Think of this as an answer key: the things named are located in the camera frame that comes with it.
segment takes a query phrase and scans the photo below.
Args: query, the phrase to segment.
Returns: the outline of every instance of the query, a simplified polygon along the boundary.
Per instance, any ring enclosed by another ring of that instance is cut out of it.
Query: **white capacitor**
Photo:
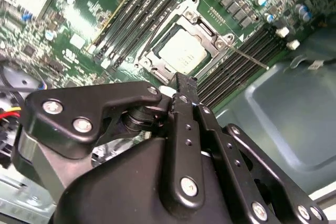
[[[266,5],[266,0],[256,0],[255,3],[258,6],[265,6]]]
[[[274,21],[274,16],[272,14],[269,13],[265,13],[264,14],[264,19],[267,23],[273,23]]]

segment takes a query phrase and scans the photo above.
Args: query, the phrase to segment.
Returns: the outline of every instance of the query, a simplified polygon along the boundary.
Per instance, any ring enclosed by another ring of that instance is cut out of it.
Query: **capacitor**
[[[303,15],[304,13],[306,13],[308,11],[308,8],[305,5],[302,4],[297,4],[295,6],[295,13],[299,14],[299,15]]]
[[[272,14],[269,13],[265,13],[264,14],[264,19],[267,23],[273,23],[274,21],[274,16]]]
[[[265,6],[266,0],[256,0],[255,3],[257,6]]]
[[[46,30],[44,36],[46,37],[46,40],[52,41],[55,37],[55,34],[50,30]]]
[[[300,15],[300,18],[303,22],[309,22],[311,20],[311,17],[312,15],[310,12],[305,12],[303,15]]]

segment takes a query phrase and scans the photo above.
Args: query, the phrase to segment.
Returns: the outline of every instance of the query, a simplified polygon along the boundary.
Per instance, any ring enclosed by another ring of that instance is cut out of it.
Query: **motherboard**
[[[181,72],[214,108],[295,50],[335,2],[1,0],[0,53],[48,88],[160,86]]]

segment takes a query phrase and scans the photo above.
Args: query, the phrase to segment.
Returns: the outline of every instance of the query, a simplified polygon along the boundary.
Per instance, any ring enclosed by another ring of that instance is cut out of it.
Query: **yellow wire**
[[[9,110],[7,110],[6,112],[12,112],[12,111],[17,111],[17,110],[21,110],[20,107],[12,107]]]

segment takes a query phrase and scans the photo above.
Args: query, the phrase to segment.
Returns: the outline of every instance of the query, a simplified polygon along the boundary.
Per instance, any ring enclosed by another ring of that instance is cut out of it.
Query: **integrated circuit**
[[[26,45],[25,48],[23,49],[23,53],[26,54],[29,57],[32,57],[33,54],[35,53],[35,48],[32,45]]]

